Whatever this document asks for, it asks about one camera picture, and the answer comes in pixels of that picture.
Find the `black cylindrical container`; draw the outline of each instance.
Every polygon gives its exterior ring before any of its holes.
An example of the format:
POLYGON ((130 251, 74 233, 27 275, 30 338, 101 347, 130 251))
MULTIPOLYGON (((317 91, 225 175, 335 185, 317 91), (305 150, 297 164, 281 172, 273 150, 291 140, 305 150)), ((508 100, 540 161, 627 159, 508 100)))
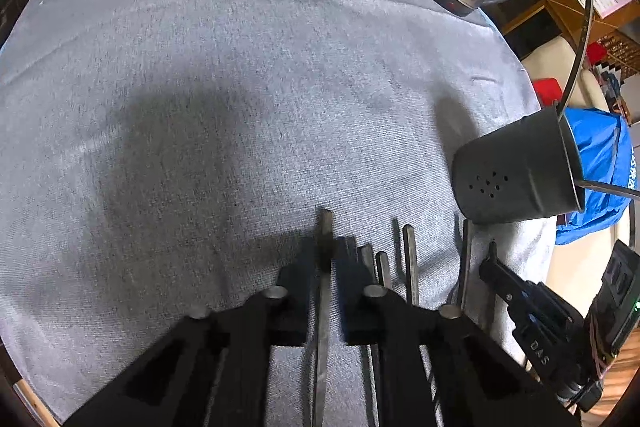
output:
POLYGON ((574 134, 555 107, 544 108, 463 145, 451 183, 460 211, 479 225, 584 210, 582 163, 574 134))

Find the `white sofa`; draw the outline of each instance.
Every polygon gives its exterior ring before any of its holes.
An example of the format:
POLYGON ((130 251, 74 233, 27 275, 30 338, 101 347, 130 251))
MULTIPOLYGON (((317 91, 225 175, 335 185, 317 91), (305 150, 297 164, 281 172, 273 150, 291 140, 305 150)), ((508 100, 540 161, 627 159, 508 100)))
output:
MULTIPOLYGON (((522 61, 531 80, 555 78, 564 89, 575 53, 562 37, 540 46, 522 61)), ((596 107, 609 111, 598 81, 588 70, 582 70, 569 107, 596 107)), ((585 316, 600 289, 600 279, 607 266, 613 244, 620 239, 629 242, 629 209, 620 221, 606 230, 590 233, 568 245, 556 246, 546 277, 546 285, 585 316)))

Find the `gray tablecloth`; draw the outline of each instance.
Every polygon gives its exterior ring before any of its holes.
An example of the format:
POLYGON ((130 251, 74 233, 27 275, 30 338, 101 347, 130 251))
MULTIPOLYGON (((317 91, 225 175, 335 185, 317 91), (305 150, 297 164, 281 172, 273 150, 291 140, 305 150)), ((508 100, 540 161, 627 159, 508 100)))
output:
MULTIPOLYGON (((65 419, 191 305, 273 283, 319 205, 390 253, 393 220, 414 225, 436 307, 458 273, 454 151, 537 108, 482 14, 431 0, 31 0, 0 55, 0 335, 65 419)), ((540 280, 554 224, 476 235, 483 325, 490 237, 540 280)), ((333 316, 326 424, 366 425, 333 316)), ((515 352, 504 310, 493 334, 515 352)), ((269 425, 308 414, 304 357, 274 352, 269 425)))

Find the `metal bar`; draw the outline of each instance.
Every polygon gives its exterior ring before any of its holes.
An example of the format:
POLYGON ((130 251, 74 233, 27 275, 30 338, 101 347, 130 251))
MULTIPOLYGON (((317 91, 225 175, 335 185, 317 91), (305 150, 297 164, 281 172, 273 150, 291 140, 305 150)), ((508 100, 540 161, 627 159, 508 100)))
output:
POLYGON ((389 268, 389 256, 385 251, 380 250, 376 254, 376 269, 378 271, 378 281, 388 290, 393 289, 391 269, 389 268))
POLYGON ((456 306, 461 310, 465 309, 466 283, 468 282, 469 270, 471 268, 471 221, 465 219, 462 222, 462 252, 460 253, 460 272, 458 274, 458 295, 456 296, 456 306))
MULTIPOLYGON (((373 246, 367 243, 363 247, 358 248, 358 254, 361 263, 369 269, 373 280, 378 279, 376 277, 376 268, 374 267, 373 260, 373 246)), ((380 371, 380 350, 377 344, 369 346, 369 353, 371 358, 371 366, 373 368, 373 386, 376 390, 376 407, 378 409, 378 426, 382 427, 382 372, 380 371)))
POLYGON ((331 261, 334 256, 334 214, 322 209, 318 226, 319 282, 316 296, 316 371, 312 402, 312 427, 321 427, 326 399, 326 369, 329 356, 329 312, 331 261))
POLYGON ((633 200, 640 201, 640 190, 633 190, 632 188, 621 187, 620 185, 594 182, 591 180, 574 180, 574 183, 578 185, 578 187, 596 190, 596 192, 604 192, 605 194, 613 194, 614 196, 621 196, 623 198, 631 198, 633 200))
POLYGON ((562 118, 564 108, 569 102, 571 93, 574 92, 575 84, 577 84, 578 75, 582 69, 582 63, 584 62, 584 55, 587 52, 587 45, 589 44, 589 34, 591 33, 591 23, 593 22, 593 0, 586 0, 584 4, 585 20, 582 24, 582 32, 580 34, 580 42, 578 42, 578 49, 575 51, 574 64, 569 73, 569 80, 564 86, 564 92, 562 93, 562 99, 556 108, 558 112, 558 120, 562 118))
POLYGON ((636 201, 629 203, 629 248, 636 251, 636 201))
POLYGON ((404 241, 404 269, 406 271, 406 301, 414 306, 420 305, 418 295, 418 254, 415 248, 415 230, 411 225, 402 227, 404 241))

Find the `blue plastic bag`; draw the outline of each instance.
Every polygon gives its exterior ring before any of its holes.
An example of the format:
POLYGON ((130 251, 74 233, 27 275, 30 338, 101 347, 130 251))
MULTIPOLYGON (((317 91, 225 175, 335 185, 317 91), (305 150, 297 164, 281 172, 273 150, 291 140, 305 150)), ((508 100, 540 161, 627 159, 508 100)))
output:
MULTIPOLYGON (((584 179, 636 188, 636 160, 626 121, 594 108, 568 108, 565 115, 574 131, 584 179)), ((629 202, 628 198, 585 190, 584 212, 572 212, 566 225, 558 225, 556 245, 609 228, 619 222, 629 202)))

